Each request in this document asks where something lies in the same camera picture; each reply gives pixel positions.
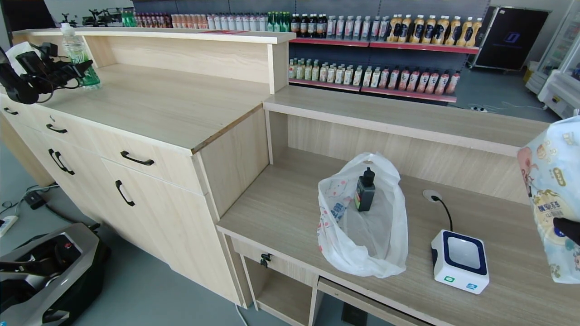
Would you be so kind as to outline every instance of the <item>cabinet door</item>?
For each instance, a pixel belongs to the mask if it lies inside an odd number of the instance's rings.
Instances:
[[[87,202],[82,189],[75,186],[73,176],[61,169],[56,158],[58,149],[52,148],[44,135],[33,128],[15,122],[12,122],[12,127],[81,212],[93,220],[100,221],[101,213],[91,202]]]
[[[148,227],[170,267],[240,304],[205,198],[117,163],[103,160],[121,193]]]
[[[75,185],[82,189],[87,200],[91,200],[98,207],[100,220],[111,226],[127,241],[162,259],[134,211],[130,210],[119,196],[113,177],[104,166],[100,156],[60,139],[45,137],[54,148],[58,149],[63,165],[74,171],[71,177]]]

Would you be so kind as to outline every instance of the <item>plastic bag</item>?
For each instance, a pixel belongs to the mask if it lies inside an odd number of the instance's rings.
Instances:
[[[554,218],[580,222],[580,117],[551,124],[517,153],[552,279],[580,283],[580,246]]]
[[[375,172],[371,209],[354,204],[358,177]],[[394,165],[380,154],[362,153],[340,172],[318,183],[318,244],[336,269],[357,276],[385,278],[405,271],[408,252],[405,197]]]

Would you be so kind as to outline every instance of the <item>white plastic bag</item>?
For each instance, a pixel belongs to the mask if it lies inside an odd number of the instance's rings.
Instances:
[[[375,172],[375,196],[368,212],[354,205],[358,177]],[[405,197],[400,176],[382,155],[362,153],[340,172],[318,183],[318,244],[336,269],[385,278],[405,271],[408,252]]]

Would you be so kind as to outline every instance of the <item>plastic water bottle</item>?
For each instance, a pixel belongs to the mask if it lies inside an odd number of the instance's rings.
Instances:
[[[63,23],[60,27],[63,33],[63,47],[67,52],[72,63],[82,63],[89,60],[89,55],[86,52],[85,42],[81,37],[74,34],[74,29],[68,23]],[[89,67],[85,71],[85,77],[79,80],[84,89],[99,89],[101,88],[101,80],[95,69]]]

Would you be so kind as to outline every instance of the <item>drawer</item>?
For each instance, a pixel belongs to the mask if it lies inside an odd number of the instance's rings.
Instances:
[[[89,134],[85,130],[85,120],[51,108],[33,107],[38,130],[51,137],[64,140],[89,151],[96,151]]]
[[[237,239],[231,239],[234,244],[234,250],[243,256],[252,259],[253,261],[259,263],[262,260],[262,254],[268,254],[268,252],[260,250],[253,247],[245,242],[239,241]],[[278,271],[288,277],[293,278],[296,281],[302,282],[308,286],[315,287],[318,282],[318,275],[302,268],[294,263],[284,260],[280,257],[270,255],[270,261],[268,262],[268,268]]]
[[[171,148],[139,139],[140,136],[118,131],[111,127],[86,126],[86,131],[104,158],[127,166],[146,175],[165,180],[177,186],[204,195],[189,151],[178,153]]]
[[[317,289],[396,326],[431,325],[321,277]]]
[[[32,106],[15,102],[8,98],[8,95],[1,94],[0,99],[2,99],[2,114],[6,117],[10,123],[18,122],[25,126],[38,129],[36,120],[33,116]]]

